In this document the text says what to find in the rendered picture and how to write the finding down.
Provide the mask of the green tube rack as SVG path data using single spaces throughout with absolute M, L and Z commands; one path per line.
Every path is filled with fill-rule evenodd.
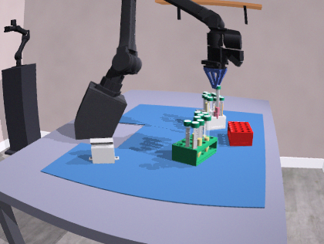
M 202 145 L 197 146 L 197 149 L 192 149 L 192 135 L 190 137 L 190 147 L 184 146 L 184 139 L 172 144 L 172 161 L 178 161 L 184 164 L 198 166 L 203 161 L 207 160 L 210 156 L 217 152 L 217 137 L 209 137 L 209 141 L 202 139 Z M 213 138 L 213 139 L 212 139 Z M 208 152 L 205 152 L 205 148 L 209 146 Z M 197 157 L 197 153 L 201 152 L 200 157 Z

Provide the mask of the red tube rack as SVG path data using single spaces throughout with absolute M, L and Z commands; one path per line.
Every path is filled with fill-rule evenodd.
M 228 121 L 228 140 L 230 146 L 252 146 L 253 131 L 249 122 Z

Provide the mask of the blue flat mat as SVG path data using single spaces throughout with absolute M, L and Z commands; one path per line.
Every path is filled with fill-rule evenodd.
M 114 148 L 115 164 L 93 164 L 91 144 L 80 143 L 41 172 L 124 195 L 163 202 L 265 208 L 263 114 L 223 110 L 226 128 L 210 130 L 217 152 L 198 166 L 172 161 L 172 144 L 184 139 L 184 120 L 202 108 L 139 104 L 120 118 L 144 125 Z M 252 146 L 230 146 L 228 121 L 249 122 Z

